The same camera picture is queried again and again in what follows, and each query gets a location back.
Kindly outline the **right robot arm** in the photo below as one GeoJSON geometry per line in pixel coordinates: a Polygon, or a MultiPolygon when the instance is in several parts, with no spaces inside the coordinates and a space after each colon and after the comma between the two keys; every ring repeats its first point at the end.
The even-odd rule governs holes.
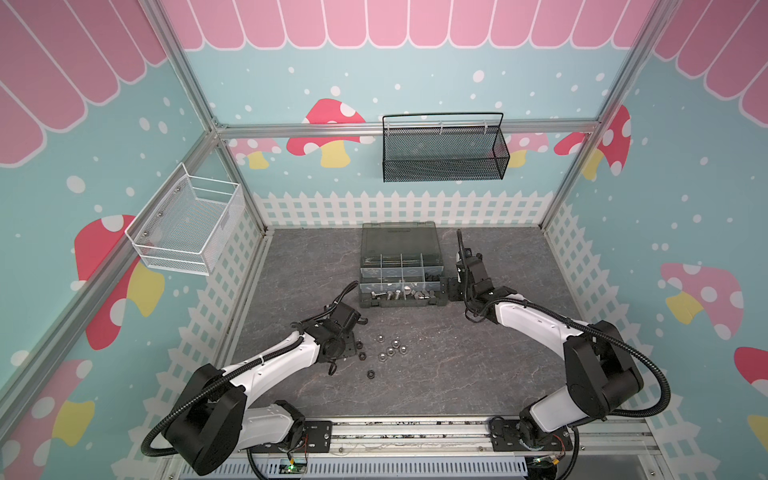
{"type": "Polygon", "coordinates": [[[529,451],[542,450],[555,435],[575,433],[596,420],[649,418],[668,408],[672,389],[666,375],[626,343],[615,325],[578,321],[495,286],[482,255],[465,245],[461,231],[457,244],[458,299],[465,318],[513,329],[564,362],[565,385],[526,406],[505,438],[529,451]]]}

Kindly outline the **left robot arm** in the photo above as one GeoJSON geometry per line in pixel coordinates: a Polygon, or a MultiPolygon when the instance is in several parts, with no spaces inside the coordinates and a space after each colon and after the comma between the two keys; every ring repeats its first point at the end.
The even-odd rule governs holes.
{"type": "Polygon", "coordinates": [[[334,375],[339,362],[356,355],[354,329],[367,321],[344,299],[358,286],[350,282],[321,313],[292,323],[291,333],[265,351],[227,367],[207,363],[195,370],[170,412],[145,435],[141,453],[178,455],[198,475],[259,445],[292,454],[306,441],[305,415],[284,400],[254,403],[299,371],[326,364],[334,375]]]}

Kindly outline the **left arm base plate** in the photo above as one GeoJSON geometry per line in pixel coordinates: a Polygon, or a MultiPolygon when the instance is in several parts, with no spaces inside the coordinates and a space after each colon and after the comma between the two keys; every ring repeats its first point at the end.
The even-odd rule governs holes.
{"type": "Polygon", "coordinates": [[[287,436],[286,449],[294,452],[329,453],[333,432],[331,421],[296,421],[287,436]]]}

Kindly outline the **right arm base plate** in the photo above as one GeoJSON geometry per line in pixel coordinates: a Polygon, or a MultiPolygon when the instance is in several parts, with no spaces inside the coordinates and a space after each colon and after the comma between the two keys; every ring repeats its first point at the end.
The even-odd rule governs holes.
{"type": "Polygon", "coordinates": [[[570,433],[565,428],[544,432],[527,419],[495,416],[488,421],[488,430],[495,452],[553,451],[562,454],[573,449],[570,433]]]}

